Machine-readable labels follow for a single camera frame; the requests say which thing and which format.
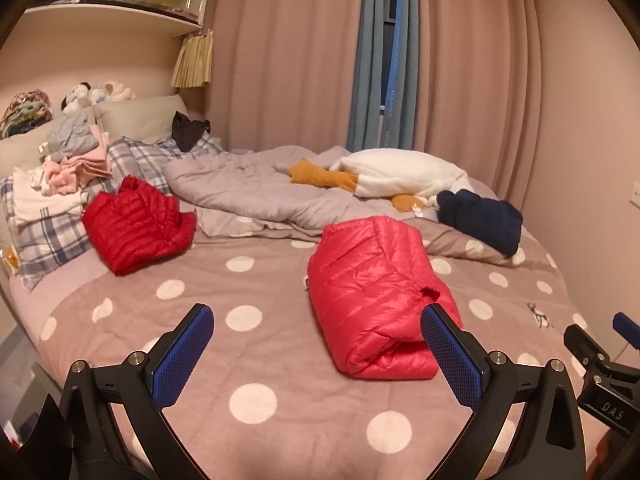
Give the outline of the pink-red down jacket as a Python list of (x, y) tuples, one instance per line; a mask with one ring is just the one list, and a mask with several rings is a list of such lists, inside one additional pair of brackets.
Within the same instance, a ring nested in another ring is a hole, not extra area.
[(435, 377), (421, 312), (439, 304), (462, 322), (418, 229), (390, 217), (330, 224), (309, 258), (307, 278), (314, 314), (341, 373), (371, 380)]

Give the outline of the black small garment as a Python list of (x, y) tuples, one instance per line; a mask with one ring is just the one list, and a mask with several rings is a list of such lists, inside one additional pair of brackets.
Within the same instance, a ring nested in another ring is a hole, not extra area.
[(192, 120), (185, 114), (175, 112), (171, 123), (171, 139), (180, 151), (189, 153), (204, 133), (210, 133), (208, 120)]

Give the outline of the polka dot bed cover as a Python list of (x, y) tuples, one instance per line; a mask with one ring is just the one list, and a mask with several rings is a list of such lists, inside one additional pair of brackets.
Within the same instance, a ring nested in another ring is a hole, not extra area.
[[(413, 218), (435, 275), (452, 292), (463, 328), (514, 362), (561, 360), (574, 391), (584, 368), (563, 344), (586, 321), (548, 250), (524, 235), (506, 260), (449, 226)], [(208, 238), (175, 259), (124, 278), (94, 250), (26, 292), (6, 293), (49, 375), (70, 364), (119, 364), (149, 350), (201, 302), (215, 335), (178, 402), (164, 411), (212, 479), (425, 479), (470, 411), (442, 374), (391, 382), (352, 379), (335, 367), (307, 292), (316, 241), (240, 234)]]

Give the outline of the dark red folded down jacket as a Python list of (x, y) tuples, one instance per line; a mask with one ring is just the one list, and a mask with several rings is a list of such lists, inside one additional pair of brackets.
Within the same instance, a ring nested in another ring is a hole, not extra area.
[(113, 274), (133, 274), (191, 248), (198, 217), (178, 198), (134, 176), (115, 193), (99, 192), (81, 217), (89, 240)]

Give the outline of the navy blue folded garment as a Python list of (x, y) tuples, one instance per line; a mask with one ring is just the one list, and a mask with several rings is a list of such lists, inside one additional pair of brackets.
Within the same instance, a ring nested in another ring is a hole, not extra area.
[(506, 200), (493, 200), (468, 190), (437, 195), (437, 218), (463, 234), (494, 248), (505, 257), (518, 251), (523, 216)]

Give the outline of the plush toys on headboard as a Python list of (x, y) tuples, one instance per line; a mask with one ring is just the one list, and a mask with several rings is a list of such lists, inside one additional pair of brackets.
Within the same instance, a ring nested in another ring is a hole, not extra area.
[(120, 81), (110, 80), (101, 87), (93, 87), (83, 81), (67, 92), (61, 103), (61, 110), (64, 115), (74, 114), (101, 103), (131, 101), (135, 97), (134, 92)]

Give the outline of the white goose plush toy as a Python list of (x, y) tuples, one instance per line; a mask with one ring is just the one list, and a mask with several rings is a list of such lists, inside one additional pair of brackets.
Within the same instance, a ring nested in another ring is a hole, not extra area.
[(285, 168), (295, 184), (340, 188), (362, 200), (390, 200), (400, 212), (435, 208), (442, 192), (471, 192), (468, 174), (436, 156), (401, 150), (371, 148), (322, 162), (303, 158)]

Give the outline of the colourful fabric bundle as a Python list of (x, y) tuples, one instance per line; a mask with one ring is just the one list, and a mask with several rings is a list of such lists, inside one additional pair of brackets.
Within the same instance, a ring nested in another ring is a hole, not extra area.
[(2, 139), (23, 134), (52, 119), (52, 105), (40, 89), (17, 93), (1, 118)]

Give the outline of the plaid pillow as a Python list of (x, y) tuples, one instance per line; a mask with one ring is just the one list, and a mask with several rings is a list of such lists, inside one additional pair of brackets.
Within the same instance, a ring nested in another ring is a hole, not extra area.
[[(85, 203), (101, 191), (115, 193), (128, 174), (145, 180), (160, 192), (169, 195), (169, 184), (163, 168), (175, 159), (203, 154), (220, 154), (224, 151), (219, 139), (204, 133), (191, 151), (183, 153), (173, 140), (146, 144), (139, 140), (121, 138), (113, 142), (107, 151), (112, 176), (96, 179), (81, 192)], [(2, 220), (6, 222), (8, 239), (2, 247), (13, 246), (18, 261), (18, 276), (29, 292), (50, 272), (82, 255), (92, 247), (81, 221), (81, 214), (64, 212), (58, 216), (17, 224), (13, 205), (13, 179), (1, 180)]]

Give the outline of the pink curtain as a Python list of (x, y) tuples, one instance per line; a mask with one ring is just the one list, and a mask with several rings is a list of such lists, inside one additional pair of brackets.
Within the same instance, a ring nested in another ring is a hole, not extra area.
[[(204, 113), (230, 148), (347, 148), (362, 0), (209, 0)], [(535, 0), (420, 0), (413, 150), (521, 205), (540, 119)]]

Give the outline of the blue-grey inner curtain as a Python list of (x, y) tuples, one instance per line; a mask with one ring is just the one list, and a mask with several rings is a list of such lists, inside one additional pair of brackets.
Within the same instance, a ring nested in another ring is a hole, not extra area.
[(362, 0), (347, 148), (413, 148), (420, 0)]

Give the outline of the beige pillow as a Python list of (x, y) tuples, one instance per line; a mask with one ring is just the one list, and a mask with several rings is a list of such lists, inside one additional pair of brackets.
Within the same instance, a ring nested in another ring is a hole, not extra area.
[[(186, 104), (178, 94), (154, 96), (124, 102), (107, 102), (89, 107), (80, 112), (86, 115), (89, 124), (97, 124), (115, 141), (122, 136), (153, 143), (171, 136), (171, 123), (175, 112), (188, 114)], [(44, 125), (3, 139), (0, 144), (1, 177), (9, 177), (15, 168), (34, 169), (40, 165), (38, 146), (47, 140), (48, 134), (62, 125), (65, 116), (46, 122)]]

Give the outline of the grey crumpled duvet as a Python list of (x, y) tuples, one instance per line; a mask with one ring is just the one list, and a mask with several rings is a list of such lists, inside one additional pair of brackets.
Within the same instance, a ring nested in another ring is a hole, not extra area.
[[(221, 221), (215, 218), (221, 211), (306, 233), (348, 220), (412, 216), (411, 211), (398, 211), (390, 200), (362, 200), (340, 188), (295, 184), (284, 173), (303, 158), (320, 157), (330, 164), (346, 155), (349, 153), (338, 146), (317, 155), (301, 146), (285, 145), (255, 153), (185, 157), (167, 164), (163, 174), (171, 192), (198, 208), (202, 229), (209, 235), (222, 231)], [(480, 181), (469, 179), (471, 192), (495, 196)]]

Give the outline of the pile of pastel clothes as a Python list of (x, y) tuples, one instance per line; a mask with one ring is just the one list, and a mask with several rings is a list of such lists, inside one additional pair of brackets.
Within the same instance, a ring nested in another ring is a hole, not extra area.
[(94, 181), (111, 179), (110, 136), (84, 113), (67, 116), (38, 148), (41, 162), (14, 168), (12, 206), (18, 226), (47, 218), (79, 216)]

